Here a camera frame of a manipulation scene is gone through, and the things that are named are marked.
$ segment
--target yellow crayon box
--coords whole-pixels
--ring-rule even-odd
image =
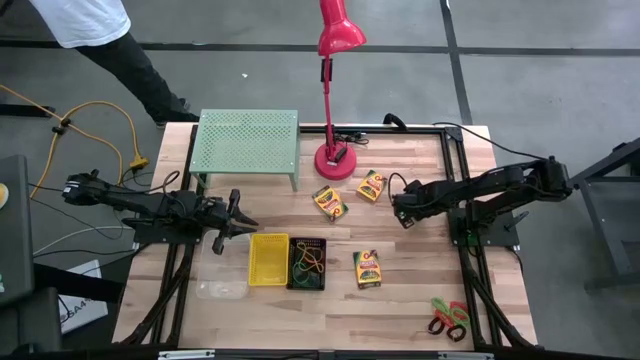
[[[371,201],[376,201],[386,185],[387,178],[373,170],[369,170],[367,176],[358,185],[356,192]]]
[[[366,289],[382,285],[382,270],[380,270],[376,250],[354,252],[353,262],[356,265],[358,288]]]
[[[316,191],[311,197],[331,222],[336,221],[349,211],[349,207],[340,199],[340,194],[329,185]]]

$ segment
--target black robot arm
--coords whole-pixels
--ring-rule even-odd
[[[188,190],[154,194],[130,190],[99,179],[98,171],[94,170],[90,174],[69,176],[62,196],[72,205],[105,204],[116,210],[138,213],[138,218],[123,219],[123,223],[134,228],[136,235],[148,234],[155,239],[150,242],[199,239],[205,228],[218,229],[220,233],[213,245],[216,254],[222,253],[224,239],[256,231],[244,225],[258,225],[240,211],[237,189],[231,191],[227,205],[222,198],[199,196]]]
[[[477,197],[495,194],[489,200]],[[406,229],[414,220],[438,215],[467,201],[467,226],[485,227],[504,213],[532,201],[562,201],[571,194],[566,167],[552,156],[489,170],[462,181],[434,181],[421,184],[414,180],[403,194],[393,196],[394,215]]]

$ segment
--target electrical plug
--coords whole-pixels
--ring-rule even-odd
[[[144,169],[147,165],[149,165],[149,159],[140,155],[136,155],[133,161],[129,163],[129,167],[133,171]]]

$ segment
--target black pants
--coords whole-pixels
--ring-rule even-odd
[[[153,121],[194,121],[130,33],[105,45],[76,49],[118,78]]]

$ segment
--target concrete floor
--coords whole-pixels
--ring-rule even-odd
[[[321,20],[315,0],[125,0],[132,33],[141,42],[315,44]],[[640,3],[634,0],[450,0],[459,46],[505,48],[639,48]],[[438,0],[349,0],[352,20],[373,45],[446,46]],[[26,1],[0,18],[0,38],[51,39]],[[322,121],[319,59],[309,52],[150,51],[172,89],[201,108],[290,108],[303,121]],[[492,138],[539,155],[554,154],[571,174],[635,139],[640,124],[637,57],[460,56],[474,124]],[[461,122],[447,54],[339,54],[335,59],[333,114],[338,122],[378,123],[393,112],[407,123]],[[0,48],[0,83],[60,111],[103,99],[134,118],[145,156],[155,161],[162,132],[126,89],[72,50]],[[0,102],[14,102],[0,94]],[[126,121],[106,108],[87,109],[78,124],[132,157]],[[46,161],[49,122],[0,120],[0,157],[21,153],[37,180]],[[519,159],[496,149],[498,164]],[[60,187],[68,174],[99,168],[117,176],[115,155],[75,133],[65,135],[45,185]],[[66,206],[59,194],[38,198],[94,225],[114,225],[111,210]],[[559,204],[532,204],[518,225],[524,276],[536,332],[548,349],[640,357],[638,288],[587,295],[584,281],[610,272],[604,244],[593,234],[580,193]],[[32,204],[34,247],[84,228]],[[106,241],[85,234],[55,249],[126,249],[131,234]],[[102,262],[117,256],[100,257]],[[42,262],[62,268],[94,258],[53,255]],[[105,269],[124,279],[127,264]],[[79,330],[67,345],[106,342],[113,319]]]

